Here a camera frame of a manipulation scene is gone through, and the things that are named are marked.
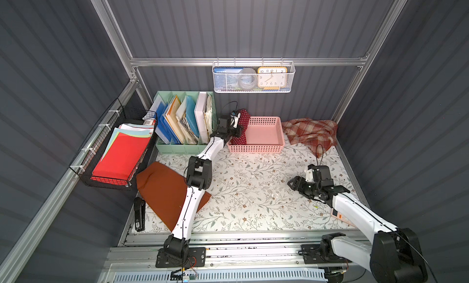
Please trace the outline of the red polka dot skirt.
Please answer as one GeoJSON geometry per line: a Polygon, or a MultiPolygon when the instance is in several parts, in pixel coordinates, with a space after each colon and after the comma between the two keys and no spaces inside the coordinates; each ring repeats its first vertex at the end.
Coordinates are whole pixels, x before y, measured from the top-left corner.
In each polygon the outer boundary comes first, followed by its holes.
{"type": "Polygon", "coordinates": [[[247,138],[245,134],[249,126],[251,115],[246,109],[240,109],[239,114],[240,114],[240,117],[238,120],[238,126],[241,128],[241,135],[239,137],[232,138],[231,140],[232,145],[246,145],[247,144],[247,138]]]}

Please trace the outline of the pink plastic basket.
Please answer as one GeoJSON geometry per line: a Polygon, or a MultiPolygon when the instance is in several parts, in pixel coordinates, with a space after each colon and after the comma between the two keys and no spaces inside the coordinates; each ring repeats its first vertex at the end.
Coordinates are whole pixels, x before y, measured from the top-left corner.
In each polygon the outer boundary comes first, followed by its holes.
{"type": "Polygon", "coordinates": [[[285,147],[281,119],[278,116],[252,116],[245,132],[245,145],[228,143],[231,153],[279,154],[285,147]]]}

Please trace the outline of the rust brown skirt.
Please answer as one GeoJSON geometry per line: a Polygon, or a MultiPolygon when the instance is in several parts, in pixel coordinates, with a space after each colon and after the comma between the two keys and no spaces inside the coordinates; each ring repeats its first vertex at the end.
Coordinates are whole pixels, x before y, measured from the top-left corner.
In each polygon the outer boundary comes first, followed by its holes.
{"type": "Polygon", "coordinates": [[[184,177],[160,162],[154,162],[136,177],[147,205],[172,231],[177,225],[188,186],[184,177]]]}

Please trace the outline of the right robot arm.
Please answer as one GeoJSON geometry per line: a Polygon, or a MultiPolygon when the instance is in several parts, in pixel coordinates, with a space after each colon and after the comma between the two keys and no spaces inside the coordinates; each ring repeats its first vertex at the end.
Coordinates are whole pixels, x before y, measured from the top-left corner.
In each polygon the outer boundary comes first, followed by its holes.
{"type": "Polygon", "coordinates": [[[321,237],[317,245],[302,245],[306,264],[354,262],[379,283],[425,283],[426,260],[418,236],[399,228],[364,206],[344,186],[335,185],[329,167],[309,165],[305,176],[288,181],[303,197],[328,205],[343,214],[368,239],[364,244],[336,232],[321,237]]]}

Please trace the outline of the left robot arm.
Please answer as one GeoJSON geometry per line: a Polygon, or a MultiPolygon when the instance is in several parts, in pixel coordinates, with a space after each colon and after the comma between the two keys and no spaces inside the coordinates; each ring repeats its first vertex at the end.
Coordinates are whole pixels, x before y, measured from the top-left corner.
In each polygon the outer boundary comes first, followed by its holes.
{"type": "Polygon", "coordinates": [[[189,242],[195,214],[212,182],[213,159],[228,141],[242,135],[243,125],[239,123],[240,117],[239,110],[230,115],[221,116],[217,130],[211,135],[205,149],[199,155],[189,159],[186,169],[186,185],[188,186],[186,198],[177,225],[162,249],[164,254],[173,260],[185,263],[189,256],[189,242]]]}

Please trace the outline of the grey tape roll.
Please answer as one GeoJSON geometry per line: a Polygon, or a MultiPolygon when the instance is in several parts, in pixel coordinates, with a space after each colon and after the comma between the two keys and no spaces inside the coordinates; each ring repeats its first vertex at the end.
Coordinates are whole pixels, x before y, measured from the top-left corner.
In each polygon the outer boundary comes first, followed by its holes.
{"type": "Polygon", "coordinates": [[[239,87],[242,90],[249,91],[257,87],[256,70],[252,68],[243,68],[238,75],[239,87]]]}

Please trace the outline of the white binder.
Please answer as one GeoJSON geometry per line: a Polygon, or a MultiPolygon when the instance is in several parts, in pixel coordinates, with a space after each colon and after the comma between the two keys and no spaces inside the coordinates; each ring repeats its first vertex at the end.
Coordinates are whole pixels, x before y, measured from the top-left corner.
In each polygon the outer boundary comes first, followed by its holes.
{"type": "Polygon", "coordinates": [[[195,119],[199,130],[199,139],[202,143],[209,142],[208,130],[205,123],[207,92],[199,92],[197,102],[194,108],[195,119]]]}

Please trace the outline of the white calculator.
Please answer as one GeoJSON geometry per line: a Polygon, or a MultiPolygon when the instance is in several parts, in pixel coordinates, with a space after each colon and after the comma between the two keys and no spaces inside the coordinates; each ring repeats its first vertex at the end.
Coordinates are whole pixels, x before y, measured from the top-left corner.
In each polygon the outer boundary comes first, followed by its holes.
{"type": "Polygon", "coordinates": [[[339,213],[336,209],[332,208],[330,214],[333,218],[336,218],[352,227],[355,227],[355,225],[348,218],[346,218],[342,213],[339,213]]]}

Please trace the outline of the green file organizer box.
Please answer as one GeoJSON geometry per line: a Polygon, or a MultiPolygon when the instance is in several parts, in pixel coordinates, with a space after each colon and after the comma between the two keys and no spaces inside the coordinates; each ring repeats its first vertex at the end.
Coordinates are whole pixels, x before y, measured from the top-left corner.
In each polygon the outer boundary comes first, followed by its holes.
{"type": "MultiPolygon", "coordinates": [[[[208,137],[216,131],[218,121],[213,92],[207,92],[205,123],[208,137]]],[[[166,104],[164,117],[174,134],[178,137],[180,145],[166,145],[158,136],[156,147],[160,154],[189,154],[196,156],[201,153],[207,144],[199,139],[199,130],[195,119],[194,108],[197,102],[198,91],[159,91],[153,99],[153,108],[159,102],[166,104]]]]}

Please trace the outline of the red plaid skirt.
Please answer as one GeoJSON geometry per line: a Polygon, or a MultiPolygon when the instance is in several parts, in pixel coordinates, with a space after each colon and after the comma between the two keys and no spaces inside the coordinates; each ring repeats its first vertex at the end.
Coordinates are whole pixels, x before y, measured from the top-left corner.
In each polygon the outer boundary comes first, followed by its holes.
{"type": "Polygon", "coordinates": [[[303,144],[317,158],[337,144],[338,124],[332,120],[292,119],[283,122],[282,129],[291,145],[303,144]]]}

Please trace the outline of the blue box in basket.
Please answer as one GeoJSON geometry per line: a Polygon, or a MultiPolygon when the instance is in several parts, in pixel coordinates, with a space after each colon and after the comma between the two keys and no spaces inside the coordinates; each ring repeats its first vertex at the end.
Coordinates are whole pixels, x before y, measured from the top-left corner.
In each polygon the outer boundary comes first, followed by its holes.
{"type": "Polygon", "coordinates": [[[214,67],[214,91],[217,93],[228,93],[241,90],[239,73],[242,70],[243,68],[236,67],[214,67]]]}

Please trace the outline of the yellow alarm clock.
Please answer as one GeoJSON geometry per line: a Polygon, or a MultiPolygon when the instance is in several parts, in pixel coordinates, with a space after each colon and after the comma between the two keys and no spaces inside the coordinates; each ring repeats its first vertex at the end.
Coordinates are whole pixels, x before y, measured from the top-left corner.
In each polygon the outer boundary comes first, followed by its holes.
{"type": "Polygon", "coordinates": [[[259,88],[279,90],[287,86],[288,68],[284,66],[263,66],[257,70],[259,88]]]}

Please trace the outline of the blue folder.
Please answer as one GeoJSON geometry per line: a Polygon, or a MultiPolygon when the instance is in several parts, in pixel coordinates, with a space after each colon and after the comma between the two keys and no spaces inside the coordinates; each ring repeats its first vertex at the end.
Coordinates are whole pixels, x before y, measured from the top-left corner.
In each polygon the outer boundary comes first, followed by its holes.
{"type": "Polygon", "coordinates": [[[181,143],[178,137],[174,134],[169,123],[164,117],[166,107],[167,106],[164,102],[159,102],[158,106],[156,107],[156,116],[158,124],[156,126],[155,131],[166,145],[170,145],[171,143],[174,145],[180,145],[181,143]]]}

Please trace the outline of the red paper stack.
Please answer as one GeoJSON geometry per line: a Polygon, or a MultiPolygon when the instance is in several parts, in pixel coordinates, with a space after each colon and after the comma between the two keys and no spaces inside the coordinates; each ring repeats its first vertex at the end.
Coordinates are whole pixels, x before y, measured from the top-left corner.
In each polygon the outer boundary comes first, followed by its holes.
{"type": "Polygon", "coordinates": [[[114,129],[91,179],[112,185],[126,185],[150,140],[149,130],[114,129]]]}

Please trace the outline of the black stapler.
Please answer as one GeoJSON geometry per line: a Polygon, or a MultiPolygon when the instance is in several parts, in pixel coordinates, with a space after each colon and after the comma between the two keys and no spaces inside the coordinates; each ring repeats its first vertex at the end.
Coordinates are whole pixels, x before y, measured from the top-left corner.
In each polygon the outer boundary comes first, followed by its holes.
{"type": "Polygon", "coordinates": [[[134,199],[134,225],[137,232],[145,230],[146,202],[139,196],[134,199]]]}

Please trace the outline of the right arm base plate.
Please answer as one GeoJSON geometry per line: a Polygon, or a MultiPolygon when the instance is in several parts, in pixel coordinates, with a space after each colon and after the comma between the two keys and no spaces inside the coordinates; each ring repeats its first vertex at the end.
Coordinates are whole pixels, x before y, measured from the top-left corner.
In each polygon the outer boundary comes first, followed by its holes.
{"type": "Polygon", "coordinates": [[[349,263],[344,257],[337,256],[328,246],[320,244],[306,244],[300,246],[298,255],[301,256],[306,265],[321,263],[349,263]]]}

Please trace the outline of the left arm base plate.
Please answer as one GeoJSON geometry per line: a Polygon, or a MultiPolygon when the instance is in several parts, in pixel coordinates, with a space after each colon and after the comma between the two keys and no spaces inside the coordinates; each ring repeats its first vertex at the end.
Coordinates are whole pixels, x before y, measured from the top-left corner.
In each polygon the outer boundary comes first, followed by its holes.
{"type": "Polygon", "coordinates": [[[172,254],[169,250],[161,248],[156,258],[156,268],[192,268],[204,267],[206,248],[185,248],[181,254],[172,254]]]}

